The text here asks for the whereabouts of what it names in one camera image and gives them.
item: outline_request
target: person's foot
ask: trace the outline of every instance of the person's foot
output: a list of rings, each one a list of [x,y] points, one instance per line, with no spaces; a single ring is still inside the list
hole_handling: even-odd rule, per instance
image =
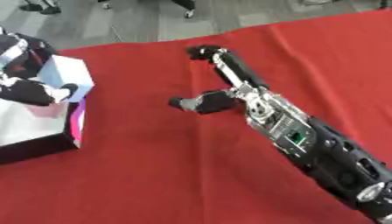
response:
[[[192,18],[194,17],[194,10],[188,10],[185,12],[185,18]]]
[[[330,4],[338,1],[340,0],[304,0],[302,3],[305,5],[314,5],[314,4]]]
[[[54,15],[61,13],[61,9],[59,6],[49,6],[46,9],[40,12],[42,15]]]
[[[21,11],[42,11],[44,8],[42,8],[42,6],[37,3],[28,3],[28,4],[20,5],[19,9]]]

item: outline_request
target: shoe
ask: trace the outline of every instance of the shoe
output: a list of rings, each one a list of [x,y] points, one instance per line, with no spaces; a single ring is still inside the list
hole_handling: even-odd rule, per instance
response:
[[[69,90],[69,96],[67,96],[65,98],[65,99],[69,99],[69,98],[71,98],[75,94],[75,92],[78,90],[79,87],[76,84],[67,83],[66,85],[62,86],[60,89],[62,89],[62,88]]]
[[[185,12],[185,18],[192,18],[194,17],[194,10],[188,10]]]
[[[40,12],[42,15],[54,15],[61,13],[61,9],[59,6],[49,6],[46,9]]]
[[[314,5],[314,4],[330,4],[335,1],[333,0],[304,0],[302,4],[304,5]]]
[[[28,4],[20,5],[19,9],[21,11],[42,11],[44,8],[42,8],[42,6],[37,3],[28,3]]]

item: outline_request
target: silver mechanical part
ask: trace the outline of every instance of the silver mechanical part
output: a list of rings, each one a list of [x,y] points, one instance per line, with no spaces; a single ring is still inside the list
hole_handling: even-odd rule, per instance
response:
[[[392,224],[392,214],[385,216],[378,220],[381,224]]]
[[[194,99],[183,99],[179,102],[179,105],[184,110],[196,111],[196,108],[203,102],[203,96],[198,96]]]
[[[251,87],[246,81],[230,91],[229,95],[246,102],[248,124],[285,154],[301,158],[314,143],[316,134],[307,123],[307,114],[281,95],[263,87]]]
[[[14,33],[8,35],[15,37],[18,42],[0,55],[0,70],[4,70],[4,68],[14,59],[22,55],[29,45],[25,39],[18,37],[18,35]]]
[[[382,192],[384,187],[385,187],[385,183],[383,182],[368,186],[357,195],[357,200],[359,202],[369,202],[371,200],[374,200]]]
[[[234,88],[239,88],[243,82],[240,80],[240,78],[238,78],[237,74],[235,74],[235,72],[233,72],[233,70],[231,70],[230,67],[221,60],[221,54],[225,53],[226,51],[226,49],[221,48],[219,52],[215,53],[213,55],[213,63],[227,76],[227,78],[233,84]]]

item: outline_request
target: carpet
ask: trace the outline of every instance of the carpet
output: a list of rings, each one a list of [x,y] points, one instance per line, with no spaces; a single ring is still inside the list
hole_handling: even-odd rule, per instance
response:
[[[174,95],[225,88],[186,46],[238,52],[271,86],[392,164],[392,14],[371,11],[217,36],[64,51],[84,59],[80,150],[0,167],[0,223],[369,224],[302,175],[236,110],[199,116]]]

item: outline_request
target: screw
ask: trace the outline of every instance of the screw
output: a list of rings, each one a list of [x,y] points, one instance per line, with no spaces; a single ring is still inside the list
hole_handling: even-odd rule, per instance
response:
[[[329,141],[329,140],[325,140],[324,145],[325,145],[326,147],[328,147],[328,148],[331,148],[331,147],[333,147],[333,142],[332,142],[332,141]]]

